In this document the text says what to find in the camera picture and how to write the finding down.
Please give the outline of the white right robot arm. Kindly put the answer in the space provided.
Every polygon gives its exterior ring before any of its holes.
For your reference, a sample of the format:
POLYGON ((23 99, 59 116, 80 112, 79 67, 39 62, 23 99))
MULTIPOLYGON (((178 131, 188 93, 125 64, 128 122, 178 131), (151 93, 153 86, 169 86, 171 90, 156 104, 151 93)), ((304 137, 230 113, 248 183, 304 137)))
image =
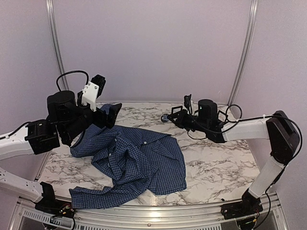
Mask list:
POLYGON ((303 137, 299 126, 289 119, 284 111, 254 118, 228 119, 227 112, 218 110, 217 104, 210 99, 198 101, 196 111, 192 109, 191 96, 184 97, 184 104, 173 107, 170 114, 161 116, 162 122, 172 122, 186 131, 199 131, 215 143, 234 140, 267 139, 271 153, 264 167, 251 186, 235 204, 235 210, 247 215, 260 201, 260 197, 275 184, 286 166, 302 149, 303 137))

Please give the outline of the blue plaid shirt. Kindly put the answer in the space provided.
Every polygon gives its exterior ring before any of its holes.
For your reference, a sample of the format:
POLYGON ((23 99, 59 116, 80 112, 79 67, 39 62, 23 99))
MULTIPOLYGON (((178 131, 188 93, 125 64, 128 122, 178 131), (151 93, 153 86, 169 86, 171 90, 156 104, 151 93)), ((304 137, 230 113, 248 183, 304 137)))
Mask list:
POLYGON ((184 156, 177 139, 169 134, 91 125, 70 152, 75 158, 91 157, 91 164, 113 183, 102 190, 70 189, 76 209, 118 207, 146 190, 168 195, 187 188, 184 156))

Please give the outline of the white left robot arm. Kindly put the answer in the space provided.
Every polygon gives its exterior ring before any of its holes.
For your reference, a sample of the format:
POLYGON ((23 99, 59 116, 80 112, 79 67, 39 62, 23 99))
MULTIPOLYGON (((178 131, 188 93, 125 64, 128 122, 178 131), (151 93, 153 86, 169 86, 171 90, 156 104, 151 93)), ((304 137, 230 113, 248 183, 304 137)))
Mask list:
MULTIPOLYGON (((99 128, 112 128, 121 107, 122 104, 118 103, 105 112, 89 102, 76 103, 72 91, 57 92, 47 98, 46 119, 26 122, 0 138, 0 158, 38 155, 60 145, 70 147, 73 140, 92 124, 99 128)), ((52 185, 29 181, 4 169, 0 170, 0 186, 34 202, 38 210, 57 213, 63 207, 71 206, 55 198, 52 185)))

